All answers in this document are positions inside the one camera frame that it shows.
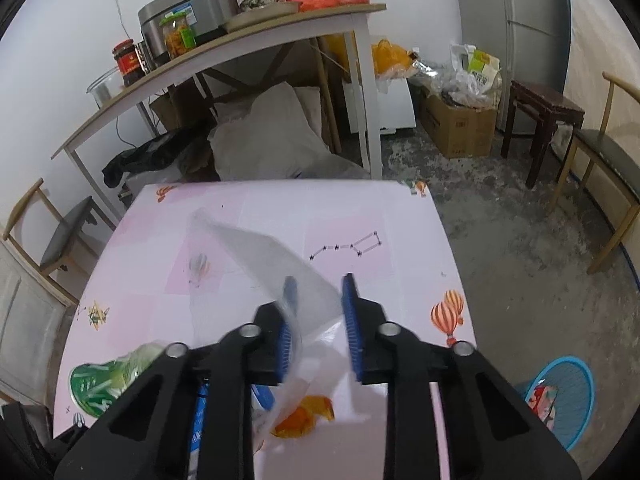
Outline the green snack bag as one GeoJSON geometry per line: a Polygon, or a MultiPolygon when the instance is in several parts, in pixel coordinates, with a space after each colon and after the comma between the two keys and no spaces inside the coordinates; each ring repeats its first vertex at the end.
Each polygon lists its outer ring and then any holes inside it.
{"type": "Polygon", "coordinates": [[[86,415],[99,418],[164,349],[153,341],[111,361],[76,366],[68,378],[70,397],[86,415]]]}

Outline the clear plastic sheet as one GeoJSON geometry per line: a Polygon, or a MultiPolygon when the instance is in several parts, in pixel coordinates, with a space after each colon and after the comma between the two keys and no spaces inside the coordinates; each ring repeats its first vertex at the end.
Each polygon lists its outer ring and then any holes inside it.
{"type": "Polygon", "coordinates": [[[186,231],[184,272],[195,347],[250,322],[262,304],[273,302],[284,317],[283,379],[271,388],[276,403],[253,436],[256,444],[304,396],[330,394],[344,368],[334,348],[341,298],[309,263],[272,236],[227,226],[199,209],[186,231]]]}

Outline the red snack bag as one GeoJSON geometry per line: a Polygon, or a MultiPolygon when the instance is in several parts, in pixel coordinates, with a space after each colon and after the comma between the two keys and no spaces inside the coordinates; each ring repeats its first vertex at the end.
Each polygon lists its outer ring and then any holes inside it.
{"type": "Polygon", "coordinates": [[[549,430],[552,430],[556,419],[555,401],[559,390],[555,386],[536,385],[527,398],[527,404],[549,430]]]}

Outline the orange wrapper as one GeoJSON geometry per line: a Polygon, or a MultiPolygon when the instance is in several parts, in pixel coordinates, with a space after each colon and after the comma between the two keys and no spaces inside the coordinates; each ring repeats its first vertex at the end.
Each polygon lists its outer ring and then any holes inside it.
{"type": "Polygon", "coordinates": [[[298,407],[271,430],[280,439],[298,439],[310,434],[317,418],[334,419],[333,403],[327,396],[304,396],[298,407]]]}

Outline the white door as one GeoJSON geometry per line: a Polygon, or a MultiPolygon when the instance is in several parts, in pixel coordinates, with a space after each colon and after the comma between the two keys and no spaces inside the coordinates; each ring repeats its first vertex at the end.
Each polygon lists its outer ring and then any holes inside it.
{"type": "Polygon", "coordinates": [[[73,309],[1,247],[0,374],[8,398],[53,408],[73,309]]]}

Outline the pink patterned table cover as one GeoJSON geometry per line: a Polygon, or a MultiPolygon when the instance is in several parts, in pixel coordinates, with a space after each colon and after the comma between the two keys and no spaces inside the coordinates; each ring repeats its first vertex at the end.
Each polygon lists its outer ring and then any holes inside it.
{"type": "Polygon", "coordinates": [[[424,183],[286,180],[147,186],[107,242],[68,334],[54,426],[87,420],[70,393],[79,365],[148,342],[199,347],[279,298],[284,280],[319,275],[432,344],[434,307],[468,310],[450,244],[424,183]]]}

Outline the wooden chair black seat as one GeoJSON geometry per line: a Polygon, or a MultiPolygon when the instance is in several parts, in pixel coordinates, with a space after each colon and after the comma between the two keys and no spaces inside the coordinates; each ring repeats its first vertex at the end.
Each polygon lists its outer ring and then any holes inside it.
{"type": "Polygon", "coordinates": [[[615,89],[620,88],[620,90],[623,90],[623,92],[625,92],[627,96],[630,96],[636,103],[639,103],[639,89],[628,81],[624,81],[622,78],[608,72],[603,72],[602,77],[608,82],[608,94],[606,95],[600,127],[598,130],[582,128],[575,128],[573,130],[564,162],[548,206],[548,211],[552,211],[558,202],[578,151],[583,152],[588,157],[587,168],[582,176],[582,180],[580,180],[579,188],[581,190],[586,186],[593,168],[598,167],[626,198],[629,204],[626,214],[624,214],[622,221],[615,229],[611,238],[592,260],[587,270],[588,274],[595,274],[612,250],[620,246],[624,236],[637,220],[640,208],[639,164],[620,144],[606,133],[606,127],[608,126],[608,120],[612,112],[615,89]]]}

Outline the cardboard box on floor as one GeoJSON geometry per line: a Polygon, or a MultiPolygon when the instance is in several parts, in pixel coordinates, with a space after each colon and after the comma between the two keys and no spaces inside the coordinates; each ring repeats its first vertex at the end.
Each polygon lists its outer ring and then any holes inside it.
{"type": "Polygon", "coordinates": [[[440,96],[420,95],[420,123],[446,159],[486,157],[494,142],[497,110],[451,106],[440,96]]]}

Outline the dark wooden stool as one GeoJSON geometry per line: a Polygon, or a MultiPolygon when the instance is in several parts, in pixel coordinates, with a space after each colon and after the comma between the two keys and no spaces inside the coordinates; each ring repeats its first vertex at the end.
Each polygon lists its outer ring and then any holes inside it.
{"type": "Polygon", "coordinates": [[[585,111],[551,87],[517,80],[511,81],[506,109],[508,110],[506,128],[503,130],[500,155],[503,158],[508,157],[513,139],[532,140],[529,154],[533,157],[533,161],[525,185],[526,188],[533,188],[538,179],[544,155],[559,123],[580,128],[584,122],[585,111]],[[518,110],[536,122],[536,128],[532,134],[513,132],[515,114],[518,110]]]}

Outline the white cabinet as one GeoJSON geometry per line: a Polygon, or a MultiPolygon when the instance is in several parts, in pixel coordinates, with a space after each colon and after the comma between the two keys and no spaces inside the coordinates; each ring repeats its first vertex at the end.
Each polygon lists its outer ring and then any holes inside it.
{"type": "MultiPolygon", "coordinates": [[[[354,92],[349,82],[342,81],[346,110],[351,133],[357,133],[357,115],[354,92]]],[[[378,109],[380,110],[381,132],[393,134],[399,129],[412,129],[416,126],[412,99],[408,81],[390,79],[378,85],[378,109]]]]}

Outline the plastic bags on box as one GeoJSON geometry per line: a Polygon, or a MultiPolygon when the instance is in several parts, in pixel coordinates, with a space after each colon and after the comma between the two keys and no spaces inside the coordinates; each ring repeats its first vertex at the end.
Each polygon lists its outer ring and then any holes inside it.
{"type": "Polygon", "coordinates": [[[447,63],[436,64],[410,53],[413,73],[409,81],[424,87],[451,106],[489,110],[502,96],[500,58],[472,44],[453,44],[447,63]]]}

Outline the yellow plastic bag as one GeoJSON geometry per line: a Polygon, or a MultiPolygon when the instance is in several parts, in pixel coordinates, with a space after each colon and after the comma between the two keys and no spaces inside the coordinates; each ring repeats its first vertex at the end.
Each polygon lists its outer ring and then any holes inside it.
{"type": "Polygon", "coordinates": [[[375,75],[378,79],[408,78],[413,59],[406,49],[381,39],[371,48],[375,75]]]}

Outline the white side table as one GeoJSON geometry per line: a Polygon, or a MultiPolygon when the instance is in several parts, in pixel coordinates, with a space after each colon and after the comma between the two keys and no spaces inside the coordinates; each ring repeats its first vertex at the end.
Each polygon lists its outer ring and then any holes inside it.
{"type": "Polygon", "coordinates": [[[372,179],[380,180],[383,169],[380,112],[368,16],[385,10],[384,3],[361,3],[298,12],[245,27],[209,41],[160,66],[148,76],[122,90],[88,118],[55,153],[68,156],[92,187],[94,194],[119,220],[124,214],[124,208],[105,194],[99,182],[80,159],[77,150],[82,144],[131,107],[143,103],[148,96],[204,70],[260,50],[324,35],[341,34],[347,47],[350,78],[354,84],[358,82],[362,89],[362,114],[358,118],[358,125],[363,167],[370,172],[372,179]]]}

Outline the pickle jar green label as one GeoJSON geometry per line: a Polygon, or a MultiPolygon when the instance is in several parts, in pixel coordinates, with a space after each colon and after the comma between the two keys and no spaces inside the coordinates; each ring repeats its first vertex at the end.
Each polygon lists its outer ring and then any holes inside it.
{"type": "Polygon", "coordinates": [[[166,16],[160,21],[166,51],[173,60],[196,47],[193,30],[186,17],[186,12],[178,12],[166,16]]]}

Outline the white mattress blue edge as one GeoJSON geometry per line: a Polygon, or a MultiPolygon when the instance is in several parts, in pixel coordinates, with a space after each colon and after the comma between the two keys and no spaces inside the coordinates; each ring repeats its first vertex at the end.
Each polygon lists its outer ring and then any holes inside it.
{"type": "Polygon", "coordinates": [[[608,95],[604,72],[639,84],[639,47],[610,0],[570,0],[572,39],[564,94],[585,111],[584,126],[601,125],[608,95]]]}

